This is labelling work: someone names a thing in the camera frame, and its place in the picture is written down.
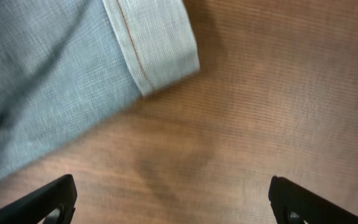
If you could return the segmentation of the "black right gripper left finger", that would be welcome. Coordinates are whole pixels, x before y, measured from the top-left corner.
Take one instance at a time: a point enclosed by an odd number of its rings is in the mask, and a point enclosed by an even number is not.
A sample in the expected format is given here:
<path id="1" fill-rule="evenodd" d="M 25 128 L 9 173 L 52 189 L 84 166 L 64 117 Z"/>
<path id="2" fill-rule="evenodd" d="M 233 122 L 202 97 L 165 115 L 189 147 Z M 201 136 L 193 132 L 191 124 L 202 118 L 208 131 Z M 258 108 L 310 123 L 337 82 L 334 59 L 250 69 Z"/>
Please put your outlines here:
<path id="1" fill-rule="evenodd" d="M 66 174 L 0 208 L 0 224 L 70 224 L 75 212 L 77 191 L 74 178 Z"/>

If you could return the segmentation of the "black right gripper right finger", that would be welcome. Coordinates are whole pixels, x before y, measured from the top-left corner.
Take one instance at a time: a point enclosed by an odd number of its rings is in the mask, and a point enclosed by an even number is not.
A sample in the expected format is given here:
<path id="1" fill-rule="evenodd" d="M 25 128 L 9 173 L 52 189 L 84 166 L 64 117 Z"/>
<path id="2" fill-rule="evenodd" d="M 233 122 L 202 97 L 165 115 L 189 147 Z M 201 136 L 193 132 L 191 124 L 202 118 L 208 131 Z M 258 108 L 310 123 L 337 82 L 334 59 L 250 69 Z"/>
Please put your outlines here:
<path id="1" fill-rule="evenodd" d="M 278 224 L 358 224 L 357 215 L 284 177 L 272 177 L 268 199 Z"/>

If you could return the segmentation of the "light blue jeans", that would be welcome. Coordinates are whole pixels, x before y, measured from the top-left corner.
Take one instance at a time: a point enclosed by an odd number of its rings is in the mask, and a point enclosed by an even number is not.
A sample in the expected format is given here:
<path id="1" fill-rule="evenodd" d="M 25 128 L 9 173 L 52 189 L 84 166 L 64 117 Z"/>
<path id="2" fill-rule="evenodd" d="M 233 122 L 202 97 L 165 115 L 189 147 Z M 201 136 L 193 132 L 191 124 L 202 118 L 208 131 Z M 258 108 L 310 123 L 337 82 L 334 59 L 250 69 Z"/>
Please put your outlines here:
<path id="1" fill-rule="evenodd" d="M 0 180 L 199 67 L 182 1 L 0 1 Z"/>

